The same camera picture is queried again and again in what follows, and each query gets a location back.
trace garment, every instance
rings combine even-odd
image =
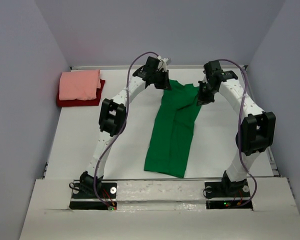
[[[100,99],[101,99],[101,93],[104,88],[106,81],[105,80],[100,80],[100,88],[96,89],[96,99],[93,100],[63,100],[61,101],[59,99],[59,91],[56,95],[56,105],[59,107],[79,107],[79,106],[99,106]]]
[[[59,84],[59,99],[93,100],[100,88],[100,70],[63,72]]]
[[[194,135],[199,87],[170,80],[172,90],[165,90],[145,158],[144,170],[178,178],[185,176]]]

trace cable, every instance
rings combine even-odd
[[[101,159],[104,157],[104,155],[106,154],[106,152],[111,148],[111,146],[115,143],[115,141],[118,139],[119,135],[122,134],[122,132],[124,131],[125,127],[126,127],[126,124],[127,124],[127,118],[128,118],[128,114],[129,114],[129,104],[130,104],[130,101],[129,101],[129,78],[130,78],[130,71],[131,71],[131,68],[133,67],[133,65],[135,64],[135,62],[143,57],[144,55],[147,55],[147,54],[153,54],[153,55],[156,55],[157,57],[159,56],[157,53],[153,52],[153,51],[147,51],[141,55],[139,55],[135,60],[132,61],[131,65],[129,66],[129,69],[128,69],[128,74],[127,74],[127,78],[126,78],[126,86],[125,86],[125,90],[126,90],[126,115],[125,115],[125,119],[124,119],[124,122],[123,122],[123,125],[122,127],[120,128],[120,131],[117,135],[114,136],[114,138],[112,139],[112,141],[109,143],[109,145],[105,148],[105,150],[103,151],[103,153],[100,155],[99,157],[99,160],[98,162],[96,163],[96,166],[95,166],[95,169],[94,169],[94,175],[93,175],[93,191],[94,191],[94,194],[95,196],[105,205],[106,202],[104,200],[101,199],[101,197],[98,195],[98,192],[97,192],[97,188],[96,188],[96,182],[97,182],[97,169],[99,167],[99,164],[101,162]]]
[[[161,68],[163,67],[163,65],[165,64],[165,62],[164,62],[163,60],[160,60],[160,61],[159,61],[159,63],[160,63],[160,62],[162,62],[162,64],[161,64],[161,66],[160,66],[160,67],[158,67],[158,70],[157,70],[157,72],[159,72],[159,71],[160,71],[160,69],[161,69]]]
[[[203,189],[203,192],[202,192],[202,194],[203,194],[203,196],[207,199],[207,195],[205,195],[204,194],[204,192],[206,192],[207,193],[207,189],[205,188],[205,189]]]
[[[102,192],[102,196],[103,196],[103,199],[105,200],[106,199],[106,196],[105,196],[105,193],[104,192]]]
[[[114,201],[112,201],[112,199],[111,199],[110,195],[107,193],[107,191],[106,191],[105,189],[103,189],[103,191],[105,192],[105,194],[106,194],[106,195],[108,196],[108,198],[110,199],[112,205],[113,205],[114,207],[116,207]]]
[[[234,195],[234,198],[232,199],[232,201],[230,202],[230,204],[232,204],[235,200],[236,200],[237,194]]]
[[[69,188],[71,188],[72,190],[80,192],[80,188],[76,187],[73,182],[69,183]]]
[[[242,200],[244,199],[244,196],[242,195],[241,191],[239,190],[239,194],[241,196],[240,202],[237,203],[237,205],[241,205],[242,204]]]
[[[249,198],[249,200],[247,200],[243,204],[237,206],[237,207],[242,207],[242,206],[247,205],[248,203],[251,202],[251,200],[256,195],[257,187],[258,187],[256,178],[249,172],[249,169],[247,168],[247,166],[245,165],[245,163],[242,159],[241,119],[242,119],[242,112],[243,112],[243,109],[244,109],[246,94],[247,94],[247,90],[248,90],[248,76],[247,76],[246,71],[244,71],[244,69],[239,64],[235,63],[234,61],[231,61],[231,60],[228,60],[228,59],[218,59],[217,61],[225,61],[225,62],[232,63],[233,65],[236,65],[240,69],[241,74],[243,76],[243,81],[244,81],[243,95],[242,95],[242,100],[241,100],[241,105],[240,105],[239,121],[238,121],[238,148],[239,148],[239,158],[240,158],[241,165],[244,168],[244,170],[246,171],[246,173],[254,181],[254,191],[253,191],[251,197]]]

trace gray wall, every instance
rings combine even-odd
[[[286,1],[248,74],[256,101],[276,114],[273,155],[300,212],[300,0]]]
[[[284,0],[36,0],[71,66],[129,65],[156,51],[174,65],[241,64]]]
[[[59,119],[64,59],[34,0],[0,0],[0,240],[19,239]]]

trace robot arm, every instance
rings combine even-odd
[[[169,58],[148,57],[146,64],[133,73],[128,88],[125,87],[112,99],[105,99],[102,102],[99,117],[99,139],[86,171],[80,176],[80,186],[86,191],[94,191],[93,181],[98,161],[100,162],[96,170],[97,191],[101,187],[106,161],[111,150],[111,142],[118,137],[122,127],[125,127],[127,104],[130,104],[139,93],[151,84],[154,84],[156,89],[171,90],[169,70],[167,70],[169,63]],[[127,93],[129,94],[129,102],[127,102]]]
[[[244,89],[236,74],[233,71],[224,72],[219,61],[210,61],[205,64],[204,72],[204,80],[199,82],[198,104],[213,103],[214,94],[219,92],[239,115]],[[265,112],[250,96],[246,95],[241,119],[242,160],[249,170],[260,153],[272,145],[276,116],[272,112]],[[238,134],[235,140],[239,147]],[[237,193],[246,181],[247,172],[240,161],[238,149],[231,165],[223,174],[219,188],[211,189],[207,193],[207,198],[215,197],[218,194],[216,192],[223,192],[226,195]]]

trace pink towel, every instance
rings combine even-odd
[[[63,72],[59,84],[59,99],[94,100],[100,88],[100,70]]]

